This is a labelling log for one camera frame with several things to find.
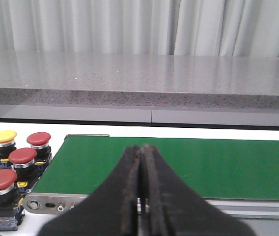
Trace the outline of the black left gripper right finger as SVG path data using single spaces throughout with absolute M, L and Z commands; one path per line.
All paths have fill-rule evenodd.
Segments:
M 140 149 L 142 204 L 151 236 L 253 236 L 244 222 L 223 213 L 193 191 L 156 147 Z

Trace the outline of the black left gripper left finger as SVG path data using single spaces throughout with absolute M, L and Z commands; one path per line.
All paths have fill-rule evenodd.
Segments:
M 140 147 L 125 148 L 109 176 L 72 210 L 46 223 L 40 236 L 135 236 Z

